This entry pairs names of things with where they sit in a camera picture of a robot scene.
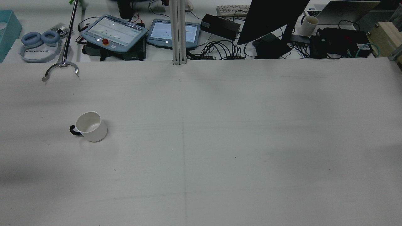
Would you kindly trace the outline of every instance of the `coffee cup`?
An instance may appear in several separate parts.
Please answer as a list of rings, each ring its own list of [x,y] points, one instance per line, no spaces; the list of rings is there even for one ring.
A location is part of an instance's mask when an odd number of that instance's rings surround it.
[[[107,126],[97,112],[89,111],[82,114],[76,123],[70,126],[70,132],[75,136],[83,136],[88,141],[98,142],[106,136]]]
[[[318,19],[313,16],[303,17],[301,21],[301,27],[299,29],[299,35],[310,37],[313,34],[314,29],[318,24]]]

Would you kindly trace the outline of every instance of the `keyboard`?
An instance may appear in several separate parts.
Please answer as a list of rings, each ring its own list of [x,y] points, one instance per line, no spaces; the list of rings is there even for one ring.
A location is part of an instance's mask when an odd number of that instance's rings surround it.
[[[217,6],[216,13],[222,17],[245,17],[250,5],[227,5]]]
[[[318,14],[320,14],[321,11],[317,11],[317,10],[307,10],[307,13],[309,16],[313,16],[313,17],[317,17]]]

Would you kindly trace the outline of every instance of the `black mug handle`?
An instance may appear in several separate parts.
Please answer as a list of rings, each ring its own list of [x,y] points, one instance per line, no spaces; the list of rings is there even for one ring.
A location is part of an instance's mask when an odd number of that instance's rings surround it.
[[[72,135],[75,135],[75,136],[82,136],[82,133],[77,132],[77,131],[74,131],[73,129],[75,129],[75,125],[71,125],[71,126],[70,126],[70,133],[71,133]]]
[[[303,24],[304,18],[306,18],[306,16],[303,16],[303,17],[302,17],[302,19],[301,19],[301,21],[300,21],[300,24],[301,24],[301,25]]]

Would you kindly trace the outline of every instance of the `teal cable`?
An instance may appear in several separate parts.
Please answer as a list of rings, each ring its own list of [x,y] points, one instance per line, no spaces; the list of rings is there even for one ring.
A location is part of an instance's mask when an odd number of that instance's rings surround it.
[[[376,48],[377,48],[377,51],[378,51],[376,57],[379,57],[379,56],[380,56],[380,53],[381,53],[381,52],[380,52],[380,50],[379,50],[379,47],[378,47],[376,44],[374,44],[374,43],[366,43],[366,44],[362,45],[362,46],[357,50],[356,55],[355,55],[355,58],[357,58],[357,55],[359,54],[360,50],[361,50],[362,48],[364,48],[365,46],[367,46],[367,45],[373,45],[374,47],[376,47]]]

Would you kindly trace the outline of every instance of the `blue ear cushion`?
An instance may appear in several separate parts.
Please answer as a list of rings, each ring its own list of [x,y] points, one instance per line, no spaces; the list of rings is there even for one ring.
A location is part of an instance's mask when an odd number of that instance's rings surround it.
[[[41,41],[41,34],[36,31],[29,32],[28,34],[24,35],[21,38],[21,42],[26,46],[34,45],[40,41]]]
[[[55,31],[45,31],[42,34],[41,39],[46,44],[55,44],[60,40],[60,35]]]

